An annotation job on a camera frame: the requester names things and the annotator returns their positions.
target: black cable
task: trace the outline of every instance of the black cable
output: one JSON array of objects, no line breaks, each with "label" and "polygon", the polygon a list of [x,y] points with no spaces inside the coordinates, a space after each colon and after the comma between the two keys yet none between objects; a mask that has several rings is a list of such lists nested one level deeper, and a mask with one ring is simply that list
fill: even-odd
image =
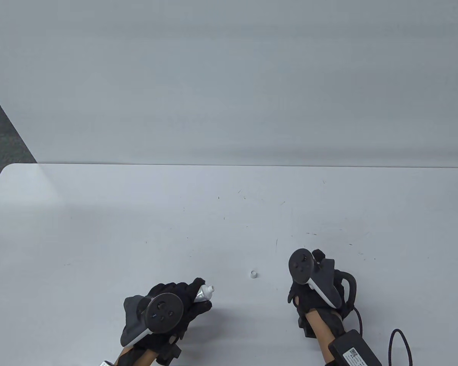
[{"label": "black cable", "polygon": [[[358,322],[360,323],[360,336],[363,337],[363,322],[361,320],[360,312],[356,309],[356,307],[353,310],[356,312],[356,315],[358,316]],[[392,366],[392,343],[393,343],[393,337],[395,336],[395,333],[400,334],[400,336],[402,337],[402,340],[404,341],[404,345],[405,345],[405,350],[407,351],[407,357],[409,358],[409,366],[412,366],[411,348],[409,347],[409,343],[407,342],[407,339],[405,338],[404,333],[398,328],[394,329],[392,334],[390,334],[390,341],[388,343],[388,366]]]},{"label": "black cable", "polygon": [[400,329],[394,329],[392,334],[390,335],[390,342],[388,343],[388,366],[392,366],[392,342],[393,342],[393,336],[395,336],[395,333],[400,334],[400,336],[402,337],[402,340],[404,341],[404,344],[405,344],[405,349],[407,350],[407,357],[409,358],[409,366],[412,366],[411,349],[409,347],[409,343],[407,343],[404,333],[402,333]]},{"label": "black cable", "polygon": [[356,316],[358,316],[358,322],[360,323],[360,336],[363,337],[363,322],[361,321],[361,315],[358,309],[356,307],[353,309],[356,313]]}]

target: black glove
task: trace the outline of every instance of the black glove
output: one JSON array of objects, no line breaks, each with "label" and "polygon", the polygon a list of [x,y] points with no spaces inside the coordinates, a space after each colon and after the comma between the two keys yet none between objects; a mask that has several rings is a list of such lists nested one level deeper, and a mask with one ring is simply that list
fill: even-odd
[{"label": "black glove", "polygon": [[[337,287],[341,300],[344,302],[344,288],[340,284],[340,288]],[[298,297],[298,305],[295,302],[295,298]],[[339,310],[330,307],[319,294],[312,290],[308,284],[298,284],[294,282],[290,288],[290,293],[287,298],[288,303],[293,301],[294,306],[297,308],[299,315],[298,326],[304,330],[304,335],[308,338],[316,338],[311,325],[307,321],[305,314],[312,309],[315,309],[322,320],[327,324],[334,337],[339,337],[345,333],[344,326],[341,318],[336,314]]]},{"label": "black glove", "polygon": [[182,319],[180,319],[180,322],[175,328],[166,333],[149,334],[139,340],[129,352],[119,358],[118,365],[132,366],[147,349],[160,354],[156,361],[162,365],[169,364],[173,357],[177,358],[180,355],[180,349],[175,343],[178,339],[183,338],[192,320],[212,308],[212,303],[210,301],[194,303],[197,292],[203,284],[205,284],[205,280],[196,278],[191,284],[186,284],[184,282],[179,284],[157,284],[151,288],[148,296],[138,302],[136,309],[137,315],[146,309],[150,298],[169,292],[177,295],[180,300],[182,300],[184,308]]},{"label": "black glove", "polygon": [[175,284],[172,282],[170,284],[157,284],[151,288],[151,291],[148,293],[148,296],[151,297],[155,297],[166,292],[177,295],[183,303],[183,316],[180,322],[171,331],[163,334],[149,334],[136,343],[136,345],[156,352],[157,349],[160,348],[159,345],[165,344],[172,336],[183,339],[183,336],[189,327],[189,323],[198,315],[203,314],[212,308],[212,303],[210,301],[194,303],[197,292],[203,284],[205,284],[204,279],[196,278],[191,284],[186,284],[185,282]]},{"label": "black glove", "polygon": [[[312,255],[318,263],[325,258],[325,254],[319,249],[313,251]],[[292,283],[287,301],[288,303],[292,301],[294,306],[297,308],[297,313],[299,315],[298,326],[304,329],[304,334],[306,337],[316,338],[313,329],[305,318],[305,314],[307,314],[312,309],[315,309],[319,313],[320,317],[327,324],[335,337],[344,334],[342,319],[348,316],[349,312],[353,310],[349,309],[349,307],[353,305],[351,305],[351,303],[346,303],[344,300],[344,287],[342,285],[342,281],[343,279],[347,278],[345,275],[347,274],[344,272],[334,270],[334,287],[341,297],[342,304],[338,309],[330,307],[315,290],[312,290],[309,287],[308,284],[298,284],[295,281]]]}]

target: label sticker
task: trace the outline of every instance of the label sticker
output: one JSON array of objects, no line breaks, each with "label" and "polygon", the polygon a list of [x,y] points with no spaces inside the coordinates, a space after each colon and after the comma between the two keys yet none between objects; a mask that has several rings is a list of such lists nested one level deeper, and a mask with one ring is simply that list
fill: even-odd
[{"label": "label sticker", "polygon": [[343,357],[350,366],[368,366],[354,347],[344,352]]}]

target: white table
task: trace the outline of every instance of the white table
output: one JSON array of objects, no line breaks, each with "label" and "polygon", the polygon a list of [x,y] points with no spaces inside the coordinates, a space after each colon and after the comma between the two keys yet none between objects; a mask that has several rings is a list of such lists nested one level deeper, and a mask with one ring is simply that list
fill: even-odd
[{"label": "white table", "polygon": [[414,364],[458,362],[458,169],[14,164],[0,176],[0,365],[114,360],[124,298],[196,276],[214,307],[173,365],[323,364],[286,302],[302,246],[356,277],[383,364],[396,327]]}]

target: black power adapter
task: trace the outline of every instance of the black power adapter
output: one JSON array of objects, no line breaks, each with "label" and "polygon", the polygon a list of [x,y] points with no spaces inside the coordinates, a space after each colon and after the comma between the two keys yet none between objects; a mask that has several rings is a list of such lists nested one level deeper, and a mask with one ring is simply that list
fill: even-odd
[{"label": "black power adapter", "polygon": [[332,341],[329,350],[339,365],[382,366],[356,329]]}]

